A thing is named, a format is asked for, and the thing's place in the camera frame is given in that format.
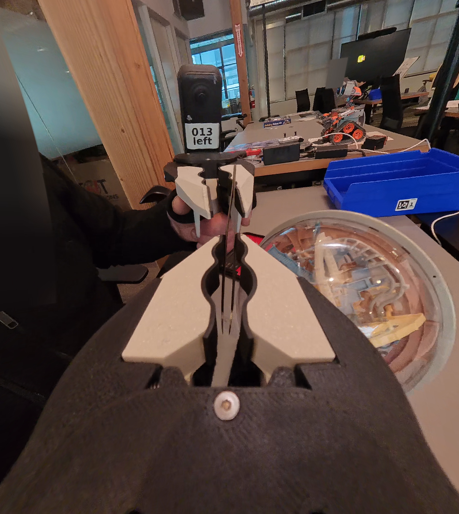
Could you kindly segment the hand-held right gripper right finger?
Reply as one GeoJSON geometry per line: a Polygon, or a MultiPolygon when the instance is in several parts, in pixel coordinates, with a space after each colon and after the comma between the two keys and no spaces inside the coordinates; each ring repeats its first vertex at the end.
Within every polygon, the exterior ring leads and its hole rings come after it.
{"type": "Polygon", "coordinates": [[[246,235],[236,237],[240,262],[240,334],[244,362],[263,376],[277,368],[333,362],[336,354],[302,288],[306,282],[246,235]]]}

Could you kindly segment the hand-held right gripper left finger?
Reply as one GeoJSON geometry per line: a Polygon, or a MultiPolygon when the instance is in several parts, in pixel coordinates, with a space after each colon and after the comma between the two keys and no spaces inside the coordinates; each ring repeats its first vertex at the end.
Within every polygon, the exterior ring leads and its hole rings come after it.
{"type": "Polygon", "coordinates": [[[193,376],[217,360],[213,293],[226,246],[214,237],[159,279],[141,320],[123,350],[123,361],[176,367],[193,376]]]}

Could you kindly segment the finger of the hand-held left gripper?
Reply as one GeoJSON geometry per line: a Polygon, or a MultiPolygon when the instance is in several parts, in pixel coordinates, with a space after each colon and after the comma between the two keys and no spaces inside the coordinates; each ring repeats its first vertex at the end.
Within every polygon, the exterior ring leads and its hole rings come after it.
{"type": "Polygon", "coordinates": [[[220,167],[220,204],[229,215],[232,229],[240,229],[254,204],[254,175],[243,165],[220,167]]]}
{"type": "Polygon", "coordinates": [[[196,235],[201,234],[201,217],[216,213],[216,178],[204,178],[202,169],[177,169],[177,195],[193,210],[196,235]]]}

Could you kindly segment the clear maze ball toy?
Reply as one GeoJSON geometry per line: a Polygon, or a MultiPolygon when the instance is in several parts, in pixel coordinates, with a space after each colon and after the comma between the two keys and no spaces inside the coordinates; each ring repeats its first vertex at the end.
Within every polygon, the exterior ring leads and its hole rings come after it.
{"type": "Polygon", "coordinates": [[[260,246],[354,323],[406,393],[444,369],[456,338],[451,291],[402,232],[365,214],[323,210],[283,222],[260,246]]]}

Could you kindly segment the black pointed tweezers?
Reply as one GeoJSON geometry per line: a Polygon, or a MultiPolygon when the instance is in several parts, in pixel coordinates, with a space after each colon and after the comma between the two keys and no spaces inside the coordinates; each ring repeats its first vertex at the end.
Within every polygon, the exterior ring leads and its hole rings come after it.
{"type": "Polygon", "coordinates": [[[224,257],[223,257],[223,265],[222,265],[222,289],[221,289],[221,331],[222,335],[229,336],[231,334],[232,322],[233,322],[233,306],[230,306],[228,309],[226,307],[226,290],[231,289],[232,295],[234,291],[234,264],[232,263],[231,258],[234,257],[233,250],[228,250],[228,245],[230,242],[234,242],[235,238],[230,237],[230,231],[232,229],[233,223],[233,209],[235,203],[235,190],[236,190],[236,175],[237,175],[237,164],[234,164],[233,173],[232,173],[232,187],[231,187],[231,195],[229,197],[228,202],[228,212],[227,212],[227,223],[226,230],[224,236],[224,257]]]}

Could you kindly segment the person's left forearm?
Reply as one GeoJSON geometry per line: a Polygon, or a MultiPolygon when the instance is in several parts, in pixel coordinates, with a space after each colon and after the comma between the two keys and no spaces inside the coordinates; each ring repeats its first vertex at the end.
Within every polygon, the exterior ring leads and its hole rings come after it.
{"type": "Polygon", "coordinates": [[[119,211],[108,202],[78,216],[82,233],[98,268],[153,262],[182,251],[194,251],[196,241],[188,241],[191,228],[173,225],[169,197],[148,210],[119,211]]]}

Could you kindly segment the person's left hand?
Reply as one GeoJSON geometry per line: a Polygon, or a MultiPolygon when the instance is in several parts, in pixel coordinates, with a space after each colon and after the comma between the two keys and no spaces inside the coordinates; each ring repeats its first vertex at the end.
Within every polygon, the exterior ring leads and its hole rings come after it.
{"type": "MultiPolygon", "coordinates": [[[[171,209],[178,216],[190,215],[192,213],[191,208],[178,196],[173,198],[171,209]]],[[[199,235],[197,235],[195,224],[179,223],[170,214],[168,214],[168,217],[175,233],[183,241],[194,243],[197,249],[212,238],[226,234],[227,215],[224,213],[217,213],[209,220],[201,219],[199,235]]]]}

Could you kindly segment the orange wheeled robot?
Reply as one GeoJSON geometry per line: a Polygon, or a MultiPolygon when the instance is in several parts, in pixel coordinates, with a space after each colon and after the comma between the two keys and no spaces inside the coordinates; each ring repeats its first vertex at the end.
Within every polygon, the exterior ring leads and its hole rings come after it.
{"type": "Polygon", "coordinates": [[[321,136],[332,144],[353,140],[356,143],[366,138],[365,112],[363,106],[339,107],[322,114],[321,136]]]}

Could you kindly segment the blue storage bin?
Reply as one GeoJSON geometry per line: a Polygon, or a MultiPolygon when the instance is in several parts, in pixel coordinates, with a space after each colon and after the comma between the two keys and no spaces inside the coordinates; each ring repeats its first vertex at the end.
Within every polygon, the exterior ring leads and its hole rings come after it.
{"type": "Polygon", "coordinates": [[[372,217],[459,211],[459,156],[439,149],[333,161],[323,187],[336,209],[372,217]]]}

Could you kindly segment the black monitor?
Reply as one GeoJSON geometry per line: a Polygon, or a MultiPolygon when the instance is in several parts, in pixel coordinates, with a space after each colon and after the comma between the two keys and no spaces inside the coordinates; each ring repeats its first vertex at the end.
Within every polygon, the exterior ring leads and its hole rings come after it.
{"type": "Polygon", "coordinates": [[[342,44],[341,58],[347,58],[345,78],[370,82],[393,75],[404,62],[411,31],[408,28],[342,44]]]}

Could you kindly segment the black stand pole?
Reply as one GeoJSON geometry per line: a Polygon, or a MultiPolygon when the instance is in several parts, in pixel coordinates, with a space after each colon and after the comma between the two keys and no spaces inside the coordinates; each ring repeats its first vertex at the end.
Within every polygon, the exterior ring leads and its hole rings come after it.
{"type": "Polygon", "coordinates": [[[431,141],[444,116],[454,82],[459,73],[459,14],[439,71],[437,86],[428,112],[418,126],[417,138],[431,141]]]}

